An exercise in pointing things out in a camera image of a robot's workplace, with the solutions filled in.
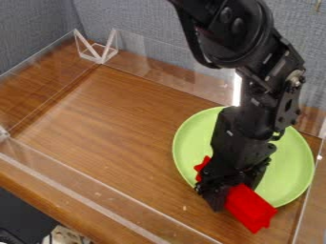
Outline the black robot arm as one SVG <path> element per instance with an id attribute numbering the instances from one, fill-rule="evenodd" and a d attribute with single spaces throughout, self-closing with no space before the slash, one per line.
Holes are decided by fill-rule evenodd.
<path id="1" fill-rule="evenodd" d="M 195 191 L 215 212 L 231 188 L 253 189 L 285 128 L 296 123 L 304 60 L 276 31 L 263 0 L 167 0 L 176 10 L 195 60 L 233 69 L 241 78 L 240 105 L 221 109 L 209 140 L 212 155 Z"/>

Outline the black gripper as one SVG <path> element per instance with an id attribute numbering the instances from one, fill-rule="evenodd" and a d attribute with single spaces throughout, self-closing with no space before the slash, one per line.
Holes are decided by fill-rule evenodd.
<path id="1" fill-rule="evenodd" d="M 225 107 L 220 110 L 209 139 L 209 157 L 236 169 L 253 166 L 245 172 L 244 179 L 244 185 L 253 190 L 264 176 L 276 147 L 269 143 L 272 132 L 253 137 L 244 132 L 243 122 L 247 120 L 240 108 Z M 203 193 L 203 199 L 213 212 L 224 209 L 229 189 L 229 186 L 221 186 Z"/>

